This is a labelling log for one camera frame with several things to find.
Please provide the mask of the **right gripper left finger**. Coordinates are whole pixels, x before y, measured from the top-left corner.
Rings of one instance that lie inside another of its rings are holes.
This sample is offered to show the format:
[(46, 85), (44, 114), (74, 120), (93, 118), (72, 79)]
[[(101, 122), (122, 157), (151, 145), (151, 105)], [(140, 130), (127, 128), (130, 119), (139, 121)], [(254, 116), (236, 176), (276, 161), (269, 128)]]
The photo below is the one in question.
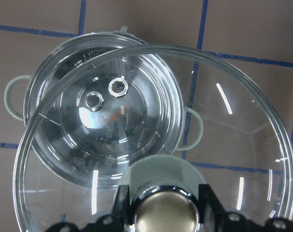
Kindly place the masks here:
[(128, 185), (118, 187), (112, 212), (100, 216), (95, 222), (82, 229), (70, 222), (59, 222), (47, 229), (48, 232), (124, 232), (129, 224), (130, 191)]

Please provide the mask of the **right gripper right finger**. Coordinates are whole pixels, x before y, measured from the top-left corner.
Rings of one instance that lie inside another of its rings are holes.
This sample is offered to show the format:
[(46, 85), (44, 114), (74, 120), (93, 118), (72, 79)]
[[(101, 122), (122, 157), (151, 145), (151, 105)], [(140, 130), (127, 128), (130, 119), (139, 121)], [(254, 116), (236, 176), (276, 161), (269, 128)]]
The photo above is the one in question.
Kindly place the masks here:
[(208, 184), (199, 185), (198, 213), (207, 232), (293, 232), (293, 221), (283, 217), (270, 218), (262, 226), (240, 213), (226, 211)]

